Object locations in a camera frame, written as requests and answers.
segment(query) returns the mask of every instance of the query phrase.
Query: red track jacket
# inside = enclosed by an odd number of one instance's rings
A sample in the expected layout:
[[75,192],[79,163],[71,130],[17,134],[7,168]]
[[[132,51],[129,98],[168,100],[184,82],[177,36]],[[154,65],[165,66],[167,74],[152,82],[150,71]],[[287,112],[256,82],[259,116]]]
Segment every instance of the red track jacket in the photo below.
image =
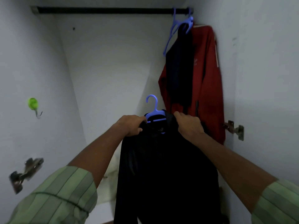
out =
[[[194,26],[193,36],[194,69],[192,83],[192,104],[187,114],[198,116],[205,131],[217,142],[223,144],[225,129],[223,113],[222,81],[216,53],[216,41],[212,27]],[[183,112],[180,104],[171,104],[166,90],[166,66],[159,78],[159,86],[167,112]]]

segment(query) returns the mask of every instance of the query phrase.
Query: purple hanger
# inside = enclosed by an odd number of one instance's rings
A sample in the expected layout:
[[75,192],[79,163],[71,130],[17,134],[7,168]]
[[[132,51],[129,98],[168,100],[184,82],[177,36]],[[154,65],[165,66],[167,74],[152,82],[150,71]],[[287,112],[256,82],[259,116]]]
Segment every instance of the purple hanger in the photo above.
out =
[[193,17],[191,16],[191,8],[188,7],[189,9],[189,16],[188,16],[188,19],[180,22],[178,20],[176,20],[176,8],[173,8],[173,23],[172,23],[172,26],[171,26],[171,29],[170,29],[170,35],[169,35],[169,39],[168,39],[168,42],[167,42],[167,45],[165,47],[165,50],[163,52],[163,55],[166,56],[166,50],[167,50],[167,46],[170,42],[170,39],[172,38],[172,36],[176,33],[176,31],[178,30],[178,28],[183,24],[183,23],[187,23],[189,25],[187,31],[186,31],[186,34],[191,30],[192,26],[193,26]]
[[[156,99],[156,104],[155,104],[155,109],[154,109],[154,111],[152,111],[152,112],[150,112],[150,113],[147,113],[146,115],[145,115],[145,117],[146,117],[146,119],[148,119],[149,117],[151,117],[151,116],[156,116],[156,115],[163,115],[163,116],[165,116],[165,112],[164,111],[158,111],[157,110],[157,105],[158,105],[158,98],[155,96],[155,95],[148,95],[147,96],[147,98],[146,98],[146,102],[148,102],[149,101],[149,97],[154,97],[155,99]],[[153,120],[153,122],[158,122],[158,121],[162,121],[162,120],[166,120],[166,118],[163,118],[163,119],[155,119],[155,120]]]

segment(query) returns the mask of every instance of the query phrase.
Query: striped sleeve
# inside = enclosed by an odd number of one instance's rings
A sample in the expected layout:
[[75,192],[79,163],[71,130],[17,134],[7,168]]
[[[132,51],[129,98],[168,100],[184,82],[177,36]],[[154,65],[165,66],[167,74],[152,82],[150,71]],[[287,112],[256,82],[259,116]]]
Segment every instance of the striped sleeve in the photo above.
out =
[[97,189],[92,174],[66,166],[24,198],[8,223],[84,223],[96,203]]
[[253,224],[298,224],[299,187],[287,180],[269,185],[252,213]]

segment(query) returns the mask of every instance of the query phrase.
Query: closet ceiling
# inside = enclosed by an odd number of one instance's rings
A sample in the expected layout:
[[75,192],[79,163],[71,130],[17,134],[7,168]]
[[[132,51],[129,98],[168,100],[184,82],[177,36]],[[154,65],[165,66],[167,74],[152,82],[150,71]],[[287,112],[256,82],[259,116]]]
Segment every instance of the closet ceiling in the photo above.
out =
[[44,6],[56,7],[120,7],[172,8],[181,7],[185,0],[37,0]]

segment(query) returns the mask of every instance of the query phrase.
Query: person's left hand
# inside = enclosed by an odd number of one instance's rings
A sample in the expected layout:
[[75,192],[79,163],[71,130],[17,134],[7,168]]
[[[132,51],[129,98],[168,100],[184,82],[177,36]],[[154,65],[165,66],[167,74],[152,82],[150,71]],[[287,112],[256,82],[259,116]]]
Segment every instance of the person's left hand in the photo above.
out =
[[122,116],[115,124],[125,127],[128,133],[126,134],[127,137],[138,135],[142,129],[139,128],[139,125],[142,122],[147,122],[145,116],[139,117],[137,115],[132,116]]

